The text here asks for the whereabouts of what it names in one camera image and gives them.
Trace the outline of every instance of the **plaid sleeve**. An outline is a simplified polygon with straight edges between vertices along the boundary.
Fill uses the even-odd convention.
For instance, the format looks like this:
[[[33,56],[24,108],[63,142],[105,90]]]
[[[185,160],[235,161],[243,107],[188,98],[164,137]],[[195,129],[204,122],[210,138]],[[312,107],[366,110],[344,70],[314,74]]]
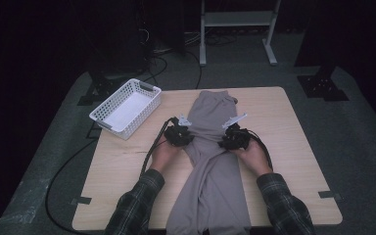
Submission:
[[[276,234],[315,234],[306,205],[291,194],[282,175],[262,175],[258,178],[258,188]]]
[[[164,184],[159,172],[148,169],[133,189],[120,197],[104,234],[148,234],[152,205]]]

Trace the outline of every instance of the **dark background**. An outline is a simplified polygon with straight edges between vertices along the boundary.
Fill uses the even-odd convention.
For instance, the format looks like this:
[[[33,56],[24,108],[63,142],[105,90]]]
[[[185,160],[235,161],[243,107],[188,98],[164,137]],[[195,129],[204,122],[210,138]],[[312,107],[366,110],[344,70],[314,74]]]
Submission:
[[[107,63],[123,66],[121,52],[137,38],[132,33],[137,29],[123,22],[149,26],[163,21],[152,16],[158,9],[152,6],[158,4],[165,6],[164,11],[172,12],[176,6],[175,11],[183,12],[182,19],[178,14],[173,17],[185,24],[185,30],[198,30],[200,25],[200,1],[151,1],[139,14],[129,8],[140,10],[143,2],[72,3],[75,8],[67,0],[0,0],[0,216],[70,87],[88,71],[89,58],[102,55]],[[267,1],[208,1],[209,9],[227,11],[271,7]],[[296,66],[319,66],[327,48],[337,65],[355,78],[376,112],[376,1],[283,1],[276,31],[304,29]],[[121,44],[112,44],[112,38],[121,38]],[[144,69],[138,62],[149,54],[131,48],[135,63],[124,67]],[[117,53],[107,52],[115,49]]]

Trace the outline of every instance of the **white metal stand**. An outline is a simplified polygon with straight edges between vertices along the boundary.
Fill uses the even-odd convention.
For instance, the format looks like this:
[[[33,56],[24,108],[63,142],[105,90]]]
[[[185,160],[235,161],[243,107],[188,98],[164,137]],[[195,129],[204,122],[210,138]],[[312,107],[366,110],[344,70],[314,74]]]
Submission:
[[[206,56],[206,27],[207,26],[253,26],[269,25],[267,38],[262,40],[264,50],[272,66],[277,65],[270,42],[276,25],[277,15],[281,0],[276,1],[273,11],[261,12],[206,12],[205,0],[201,4],[201,44],[200,44],[200,65],[207,64]]]

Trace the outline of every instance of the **wire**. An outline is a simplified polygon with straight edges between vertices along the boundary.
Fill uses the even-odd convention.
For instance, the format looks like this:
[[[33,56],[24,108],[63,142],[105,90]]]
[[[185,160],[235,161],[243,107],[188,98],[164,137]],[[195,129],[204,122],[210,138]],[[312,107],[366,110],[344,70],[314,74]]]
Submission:
[[[160,143],[160,144],[158,144],[158,142],[160,141],[160,138],[161,138],[161,136],[164,134],[165,129],[166,129],[166,127],[167,127],[167,125],[169,124],[170,121],[171,121],[171,118],[168,119],[168,120],[164,123],[163,127],[161,128],[160,132],[158,133],[157,138],[155,139],[154,143],[152,144],[151,149],[148,151],[148,154],[146,154],[145,161],[143,162],[143,164],[142,164],[142,169],[140,170],[140,176],[139,176],[139,178],[142,177],[143,173],[145,173],[145,171],[146,171],[146,165],[148,164],[149,158],[151,157],[151,155],[152,155],[152,153],[154,152],[154,150],[155,150],[158,146],[160,146],[161,144],[163,144],[163,142]]]
[[[189,38],[189,39],[186,39],[185,40],[185,46],[188,47],[188,46],[196,46],[198,45],[198,43],[200,43],[200,32],[184,32],[184,34],[188,35],[188,34],[195,34],[193,37]],[[166,49],[157,49],[157,50],[153,50],[154,54],[156,54],[157,56],[159,55],[164,55],[164,54],[167,54],[167,53],[171,53],[173,52],[174,49],[173,48],[166,48]]]
[[[273,164],[271,162],[271,157],[270,157],[270,154],[268,153],[267,147],[265,146],[265,144],[261,141],[260,137],[254,131],[249,130],[249,129],[242,129],[242,130],[233,130],[232,132],[244,135],[245,134],[244,130],[249,133],[249,135],[252,139],[254,139],[256,142],[258,142],[258,145],[261,147],[261,149],[263,150],[263,152],[266,156],[268,166],[273,170]]]
[[[82,235],[90,235],[88,233],[84,233],[84,232],[79,232],[79,231],[76,231],[74,229],[70,229],[70,228],[67,228],[65,226],[63,226],[62,224],[60,224],[54,217],[53,215],[50,213],[50,210],[49,210],[49,207],[48,207],[48,199],[49,199],[49,196],[50,196],[50,192],[51,192],[51,188],[53,187],[53,184],[55,182],[55,180],[57,179],[58,175],[60,174],[60,172],[63,171],[63,169],[66,167],[66,165],[71,162],[71,160],[73,160],[79,153],[81,153],[81,151],[83,151],[84,149],[86,149],[88,146],[90,146],[91,144],[93,144],[94,142],[96,142],[97,139],[93,139],[92,141],[90,141],[90,143],[86,144],[84,147],[82,147],[81,149],[79,149],[77,152],[75,152],[62,166],[61,168],[57,171],[57,173],[54,175],[54,177],[51,179],[50,181],[50,184],[48,185],[48,189],[47,189],[47,194],[45,195],[45,211],[47,213],[47,216],[48,218],[50,218],[50,220],[55,224],[57,225],[58,227],[60,227],[61,229],[65,230],[65,231],[68,231],[70,233],[74,233],[74,234],[82,234]]]
[[[197,56],[194,53],[189,52],[189,51],[185,51],[185,52],[194,57],[194,59],[197,61],[198,67],[200,68],[200,75],[198,76],[197,85],[195,85],[195,89],[198,89],[198,87],[200,86],[201,78],[203,76],[203,68],[200,65],[200,60],[198,60]]]
[[[222,47],[222,46],[236,42],[237,35],[231,35],[231,36],[233,37],[233,39],[228,38],[228,36],[218,36],[218,35],[208,36],[206,44],[208,46],[213,46],[213,47]]]
[[[145,78],[143,81],[147,81],[147,80],[149,80],[149,79],[154,79],[155,81],[156,81],[156,76],[157,75],[159,75],[159,74],[161,74],[161,73],[163,73],[165,70],[166,70],[166,68],[167,68],[167,61],[165,60],[165,59],[163,59],[163,58],[161,58],[161,57],[153,57],[153,59],[158,59],[158,60],[160,60],[160,61],[163,61],[164,62],[164,67],[158,72],[158,73],[156,73],[156,74],[152,74],[151,73],[151,71],[149,70],[149,73],[151,74],[151,76],[150,77],[148,77],[148,78]]]
[[[139,31],[144,31],[146,32],[146,39],[145,39],[145,42],[148,42],[149,41],[149,31],[144,29],[144,28],[139,28]]]

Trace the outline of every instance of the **wooden table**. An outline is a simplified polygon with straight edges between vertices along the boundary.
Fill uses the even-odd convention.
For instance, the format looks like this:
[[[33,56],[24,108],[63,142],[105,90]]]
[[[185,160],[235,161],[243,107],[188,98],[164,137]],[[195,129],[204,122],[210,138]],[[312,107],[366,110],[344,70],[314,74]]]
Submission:
[[[253,130],[261,138],[275,171],[284,176],[292,194],[307,205],[313,223],[340,223],[342,216],[335,200],[319,197],[318,192],[329,191],[329,187],[285,91],[280,87],[223,90],[238,99],[237,113],[248,114],[240,120],[240,126]],[[127,141],[102,131],[81,194],[91,198],[91,203],[78,204],[72,221],[74,229],[103,230],[106,227],[119,197],[137,182],[147,151],[164,122],[180,114],[187,117],[200,91],[164,91],[161,104]],[[241,162],[240,168],[252,226],[270,226],[256,178]],[[165,228],[170,210],[191,170],[188,156],[181,151],[164,173],[166,184],[154,203],[151,229]]]

